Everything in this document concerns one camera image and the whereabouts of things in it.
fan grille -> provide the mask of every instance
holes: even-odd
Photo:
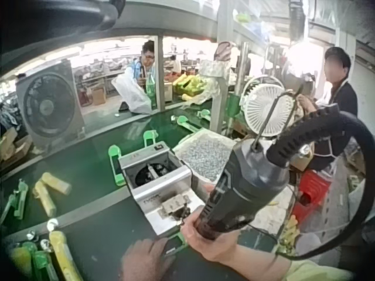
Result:
[[[32,130],[51,138],[69,127],[74,117],[74,93],[63,77],[44,74],[30,83],[23,106]]]
[[[272,84],[261,84],[252,90],[244,104],[244,115],[247,125],[253,132],[259,133],[271,109],[272,103],[284,91],[282,87]],[[291,97],[283,96],[280,98],[262,136],[280,134],[292,107],[293,100]]]

person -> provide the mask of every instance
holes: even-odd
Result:
[[[152,74],[155,79],[155,46],[154,41],[148,40],[142,46],[142,53],[139,59],[133,60],[130,64],[132,68],[133,78],[136,79],[139,86],[146,86],[147,73]]]
[[[324,72],[328,82],[332,83],[329,96],[324,96],[316,103],[304,95],[299,95],[297,100],[307,112],[314,112],[318,106],[338,104],[341,111],[358,114],[357,95],[347,81],[351,68],[350,57],[340,47],[331,47],[325,53]],[[320,171],[328,167],[343,151],[350,140],[349,135],[331,137],[315,143],[314,157],[308,169]]]
[[[181,74],[181,62],[176,58],[175,54],[171,56],[171,61],[173,63],[172,74],[180,75]]]
[[[211,192],[214,186],[206,186]],[[240,231],[221,234],[215,241],[203,238],[195,228],[202,207],[197,208],[181,226],[181,233],[191,248],[206,260],[227,266],[250,281],[366,281],[373,280],[371,266],[375,248],[370,248],[356,274],[346,270],[319,266],[312,261],[292,262],[275,253],[262,252],[238,244]],[[122,258],[121,281],[160,281],[173,264],[172,256],[163,258],[167,240],[137,241]]]

yellow sleeve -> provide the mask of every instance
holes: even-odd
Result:
[[[320,266],[312,261],[292,262],[291,268],[283,281],[341,281],[350,280],[351,272],[343,269]]]

white desk fan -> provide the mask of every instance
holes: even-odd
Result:
[[[244,95],[247,87],[256,79],[268,77],[279,85],[260,84],[255,86],[249,95]],[[279,135],[286,125],[293,122],[295,100],[291,94],[285,93],[282,83],[273,76],[262,75],[249,80],[241,95],[240,105],[244,112],[245,120],[250,129],[261,136],[272,137]]]

gray box fan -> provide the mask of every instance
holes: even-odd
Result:
[[[17,83],[17,97],[27,131],[37,147],[54,145],[84,126],[68,60]]]

